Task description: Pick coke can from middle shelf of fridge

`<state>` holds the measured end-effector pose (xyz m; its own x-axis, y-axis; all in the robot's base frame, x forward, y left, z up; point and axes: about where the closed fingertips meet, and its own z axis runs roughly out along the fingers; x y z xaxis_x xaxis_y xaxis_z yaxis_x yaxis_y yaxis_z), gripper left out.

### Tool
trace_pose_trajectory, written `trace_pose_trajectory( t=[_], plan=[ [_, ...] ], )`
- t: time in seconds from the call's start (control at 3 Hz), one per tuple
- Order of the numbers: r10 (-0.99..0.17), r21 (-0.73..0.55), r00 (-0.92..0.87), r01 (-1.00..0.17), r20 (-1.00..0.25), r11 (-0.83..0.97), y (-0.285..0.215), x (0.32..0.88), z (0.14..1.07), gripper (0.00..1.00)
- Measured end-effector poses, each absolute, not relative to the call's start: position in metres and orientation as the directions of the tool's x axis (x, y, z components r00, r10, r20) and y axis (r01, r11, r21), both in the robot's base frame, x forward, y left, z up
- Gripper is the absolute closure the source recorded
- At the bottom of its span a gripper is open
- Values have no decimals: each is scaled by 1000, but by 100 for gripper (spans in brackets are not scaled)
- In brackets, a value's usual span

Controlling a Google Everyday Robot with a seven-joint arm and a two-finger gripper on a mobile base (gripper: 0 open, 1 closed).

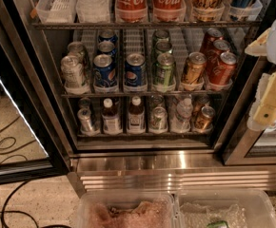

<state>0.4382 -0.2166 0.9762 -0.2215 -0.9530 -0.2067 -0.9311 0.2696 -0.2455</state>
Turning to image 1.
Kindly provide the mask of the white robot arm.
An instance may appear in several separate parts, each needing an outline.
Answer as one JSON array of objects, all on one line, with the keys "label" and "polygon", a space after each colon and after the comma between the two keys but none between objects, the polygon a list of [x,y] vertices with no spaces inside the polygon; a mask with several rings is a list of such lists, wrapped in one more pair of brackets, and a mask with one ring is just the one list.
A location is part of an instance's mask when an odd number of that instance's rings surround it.
[{"label": "white robot arm", "polygon": [[[265,56],[276,66],[276,20],[245,49],[245,54]],[[259,80],[255,101],[248,114],[247,127],[263,131],[276,121],[276,71],[271,75],[263,73]]]}]

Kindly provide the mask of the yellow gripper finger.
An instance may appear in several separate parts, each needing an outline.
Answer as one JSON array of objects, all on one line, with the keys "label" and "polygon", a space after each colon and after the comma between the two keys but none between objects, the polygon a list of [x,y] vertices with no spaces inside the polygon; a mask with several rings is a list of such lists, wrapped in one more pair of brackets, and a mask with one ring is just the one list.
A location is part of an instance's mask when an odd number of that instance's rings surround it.
[{"label": "yellow gripper finger", "polygon": [[263,131],[276,121],[276,72],[263,73],[259,80],[255,101],[248,113],[247,127]]},{"label": "yellow gripper finger", "polygon": [[255,41],[250,43],[245,48],[245,54],[250,56],[266,56],[266,41],[269,35],[270,28],[265,30]]}]

